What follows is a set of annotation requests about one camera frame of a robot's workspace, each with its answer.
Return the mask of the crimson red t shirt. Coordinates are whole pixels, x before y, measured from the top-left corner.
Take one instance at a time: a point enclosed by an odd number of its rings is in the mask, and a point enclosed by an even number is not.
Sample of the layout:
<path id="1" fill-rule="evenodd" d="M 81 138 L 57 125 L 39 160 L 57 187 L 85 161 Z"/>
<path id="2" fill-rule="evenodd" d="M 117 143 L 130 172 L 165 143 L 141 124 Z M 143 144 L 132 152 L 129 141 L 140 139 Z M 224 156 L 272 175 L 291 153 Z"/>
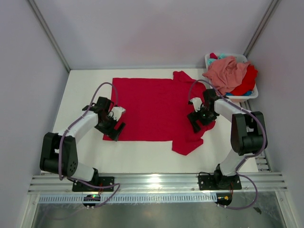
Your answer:
<path id="1" fill-rule="evenodd" d="M 124 122 L 120 141 L 172 142 L 172 150 L 188 155 L 204 141 L 204 133 L 214 128 L 213 121 L 194 132 L 188 114 L 194 111 L 188 99 L 199 97 L 206 87 L 196 83 L 183 71 L 174 71 L 172 79 L 113 78 L 119 106 L 126 109 L 119 122 Z"/>

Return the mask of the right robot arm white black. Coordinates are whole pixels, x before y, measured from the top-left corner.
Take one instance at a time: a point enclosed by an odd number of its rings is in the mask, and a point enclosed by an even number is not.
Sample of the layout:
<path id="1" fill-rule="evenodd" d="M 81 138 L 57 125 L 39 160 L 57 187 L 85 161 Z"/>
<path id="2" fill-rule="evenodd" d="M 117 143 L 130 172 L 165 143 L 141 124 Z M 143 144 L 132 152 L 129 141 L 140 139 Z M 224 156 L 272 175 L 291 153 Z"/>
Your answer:
<path id="1" fill-rule="evenodd" d="M 242 186 L 238 170 L 248 158 L 257 156 L 267 147 L 263 114 L 242 109 L 230 100 L 218 96 L 214 89 L 205 90 L 203 98 L 194 97 L 188 103 L 194 109 L 187 118 L 195 133 L 219 116 L 225 117 L 231 123 L 231 151 L 216 166 L 213 174 L 198 174 L 199 189 L 240 190 Z"/>

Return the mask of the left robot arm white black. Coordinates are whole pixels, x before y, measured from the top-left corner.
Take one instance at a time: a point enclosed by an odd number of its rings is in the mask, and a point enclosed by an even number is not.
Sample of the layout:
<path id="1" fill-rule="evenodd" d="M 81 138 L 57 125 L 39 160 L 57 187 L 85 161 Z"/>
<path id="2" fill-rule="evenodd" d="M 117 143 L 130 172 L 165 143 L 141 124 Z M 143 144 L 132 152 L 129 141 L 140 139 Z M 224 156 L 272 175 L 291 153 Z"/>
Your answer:
<path id="1" fill-rule="evenodd" d="M 96 190 L 100 185 L 98 170 L 78 161 L 77 144 L 93 128 L 117 141 L 125 123 L 117 124 L 125 111 L 106 97 L 99 97 L 96 103 L 85 106 L 80 117 L 67 129 L 45 134 L 40 169 L 79 181 L 90 191 Z"/>

